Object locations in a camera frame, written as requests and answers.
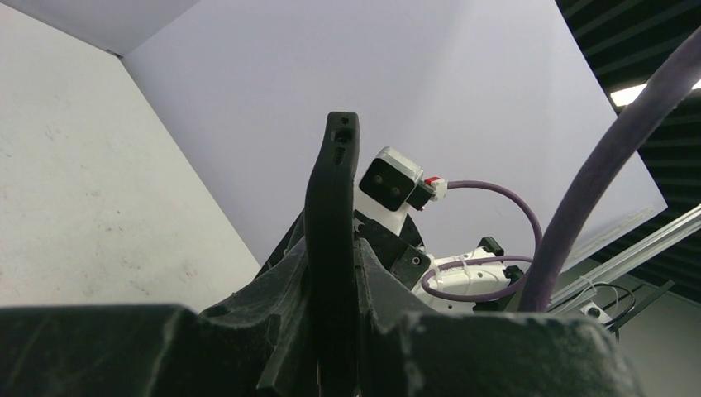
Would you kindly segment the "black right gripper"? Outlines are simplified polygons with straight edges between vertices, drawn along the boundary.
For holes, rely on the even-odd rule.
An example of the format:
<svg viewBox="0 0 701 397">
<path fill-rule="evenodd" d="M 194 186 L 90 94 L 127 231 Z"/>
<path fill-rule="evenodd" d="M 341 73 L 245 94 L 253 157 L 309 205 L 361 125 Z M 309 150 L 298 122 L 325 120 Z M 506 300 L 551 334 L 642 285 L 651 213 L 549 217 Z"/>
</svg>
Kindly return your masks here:
<svg viewBox="0 0 701 397">
<path fill-rule="evenodd" d="M 299 214 L 261 266 L 258 275 L 263 275 L 276 266 L 303 235 L 303 215 Z M 429 267 L 430 259 L 422 251 L 423 240 L 409 216 L 402 221 L 400 232 L 396 235 L 375 220 L 355 211 L 354 236 L 364 238 L 379 263 L 409 290 L 414 288 Z"/>
</svg>

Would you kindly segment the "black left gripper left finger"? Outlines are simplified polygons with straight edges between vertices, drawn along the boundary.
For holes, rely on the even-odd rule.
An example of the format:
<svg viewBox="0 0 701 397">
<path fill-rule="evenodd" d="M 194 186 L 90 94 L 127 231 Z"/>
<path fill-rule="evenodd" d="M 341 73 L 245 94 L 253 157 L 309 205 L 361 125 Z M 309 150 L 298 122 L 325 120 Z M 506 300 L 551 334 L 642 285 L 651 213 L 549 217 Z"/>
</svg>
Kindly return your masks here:
<svg viewBox="0 0 701 397">
<path fill-rule="evenodd" d="M 222 302 L 1 312 L 4 396 L 315 396 L 306 247 Z"/>
</svg>

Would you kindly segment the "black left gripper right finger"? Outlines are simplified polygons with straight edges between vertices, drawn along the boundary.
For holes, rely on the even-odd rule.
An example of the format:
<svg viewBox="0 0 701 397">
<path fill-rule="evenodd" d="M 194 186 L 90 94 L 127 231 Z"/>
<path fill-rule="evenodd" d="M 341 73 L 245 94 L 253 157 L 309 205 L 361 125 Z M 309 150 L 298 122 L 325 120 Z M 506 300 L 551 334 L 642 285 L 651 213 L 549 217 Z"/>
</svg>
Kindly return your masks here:
<svg viewBox="0 0 701 397">
<path fill-rule="evenodd" d="M 355 244 L 363 396 L 641 396 L 616 340 L 586 318 L 443 314 Z"/>
</svg>

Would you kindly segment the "black phone case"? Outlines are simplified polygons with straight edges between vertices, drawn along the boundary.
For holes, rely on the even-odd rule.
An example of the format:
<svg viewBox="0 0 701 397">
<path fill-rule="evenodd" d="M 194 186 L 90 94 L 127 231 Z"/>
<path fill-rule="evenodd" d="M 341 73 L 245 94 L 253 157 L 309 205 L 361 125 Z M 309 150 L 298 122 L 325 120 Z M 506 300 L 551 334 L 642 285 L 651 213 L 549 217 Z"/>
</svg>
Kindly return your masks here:
<svg viewBox="0 0 701 397">
<path fill-rule="evenodd" d="M 330 112 L 304 203 L 312 334 L 322 396 L 353 396 L 356 389 L 353 180 L 359 151 L 357 114 Z"/>
</svg>

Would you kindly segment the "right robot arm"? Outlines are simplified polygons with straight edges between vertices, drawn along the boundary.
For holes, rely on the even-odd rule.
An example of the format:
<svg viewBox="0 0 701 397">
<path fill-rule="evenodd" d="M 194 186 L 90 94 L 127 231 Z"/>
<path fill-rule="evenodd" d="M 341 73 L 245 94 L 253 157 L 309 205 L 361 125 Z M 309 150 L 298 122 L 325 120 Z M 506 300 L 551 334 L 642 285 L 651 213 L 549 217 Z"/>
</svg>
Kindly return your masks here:
<svg viewBox="0 0 701 397">
<path fill-rule="evenodd" d="M 478 246 L 465 254 L 434 259 L 424 252 L 423 240 L 410 217 L 404 221 L 399 235 L 388 231 L 376 221 L 362 221 L 355 216 L 355 234 L 371 246 L 383 268 L 390 272 L 422 302 L 441 313 L 502 312 L 511 303 L 514 293 L 485 302 L 456 302 L 429 295 L 422 287 L 423 274 L 437 268 L 439 275 L 431 277 L 433 289 L 456 295 L 482 295 L 498 292 L 516 284 L 524 272 L 516 265 L 502 261 L 468 265 L 472 259 L 492 259 L 503 254 L 503 248 L 492 237 L 483 237 Z"/>
</svg>

